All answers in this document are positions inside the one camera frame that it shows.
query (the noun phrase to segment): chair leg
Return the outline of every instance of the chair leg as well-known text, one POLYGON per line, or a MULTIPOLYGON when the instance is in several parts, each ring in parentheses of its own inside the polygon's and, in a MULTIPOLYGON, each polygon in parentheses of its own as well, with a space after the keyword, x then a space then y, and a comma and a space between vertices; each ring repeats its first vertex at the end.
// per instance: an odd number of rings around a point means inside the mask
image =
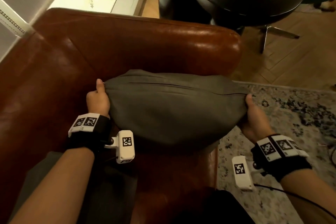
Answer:
POLYGON ((268 25, 262 26, 260 28, 260 31, 262 33, 261 42, 260 42, 260 53, 261 54, 263 54, 263 52, 265 50, 266 38, 267 38, 268 33, 283 36, 283 37, 287 37, 287 38, 292 38, 292 39, 299 39, 300 38, 299 35, 293 34, 291 32, 284 31, 284 30, 276 28, 276 27, 268 26, 268 25))

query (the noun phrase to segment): hand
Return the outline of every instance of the hand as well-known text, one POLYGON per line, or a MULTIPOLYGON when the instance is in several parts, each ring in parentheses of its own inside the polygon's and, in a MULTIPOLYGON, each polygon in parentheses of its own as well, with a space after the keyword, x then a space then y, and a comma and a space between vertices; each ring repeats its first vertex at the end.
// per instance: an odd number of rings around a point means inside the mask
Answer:
POLYGON ((87 109, 89 112, 98 113, 110 118, 110 100, 105 93, 105 86, 101 79, 97 79, 96 88, 97 90, 91 91, 86 95, 87 109))
POLYGON ((247 122, 239 125, 243 135, 255 144, 258 140, 275 134, 266 114, 253 103, 251 94, 246 96, 245 101, 248 107, 247 122))

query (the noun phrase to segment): forearm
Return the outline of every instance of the forearm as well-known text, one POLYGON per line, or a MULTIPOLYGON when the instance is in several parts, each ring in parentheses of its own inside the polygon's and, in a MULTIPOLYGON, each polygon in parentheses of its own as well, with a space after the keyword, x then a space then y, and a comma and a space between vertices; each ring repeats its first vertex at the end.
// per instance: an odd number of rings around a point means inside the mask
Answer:
MULTIPOLYGON (((336 215, 336 192, 311 169, 302 169, 286 175, 280 182, 284 190, 298 194, 336 215)), ((288 196, 305 224, 336 223, 336 220, 318 207, 288 196)))
POLYGON ((10 224, 74 224, 95 156, 87 148, 65 151, 10 224))

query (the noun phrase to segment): cushion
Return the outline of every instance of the cushion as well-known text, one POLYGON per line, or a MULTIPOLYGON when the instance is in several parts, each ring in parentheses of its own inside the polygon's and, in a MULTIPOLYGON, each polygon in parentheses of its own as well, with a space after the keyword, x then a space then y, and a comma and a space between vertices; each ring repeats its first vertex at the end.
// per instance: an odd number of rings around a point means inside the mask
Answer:
POLYGON ((186 153, 224 137, 246 114, 248 91, 221 75, 129 70, 106 81, 110 114, 137 151, 186 153))

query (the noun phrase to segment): herringbone wood floor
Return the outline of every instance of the herringbone wood floor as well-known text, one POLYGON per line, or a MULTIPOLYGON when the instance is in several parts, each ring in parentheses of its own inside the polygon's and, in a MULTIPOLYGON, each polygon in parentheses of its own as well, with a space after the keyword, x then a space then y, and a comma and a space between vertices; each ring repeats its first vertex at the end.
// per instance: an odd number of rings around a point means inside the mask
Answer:
MULTIPOLYGON (((142 16, 158 18, 158 0, 146 0, 142 16)), ((242 35, 243 57, 231 79, 336 90, 336 12, 294 12, 274 26, 301 37, 268 35, 265 51, 259 54, 258 30, 246 28, 242 35)))

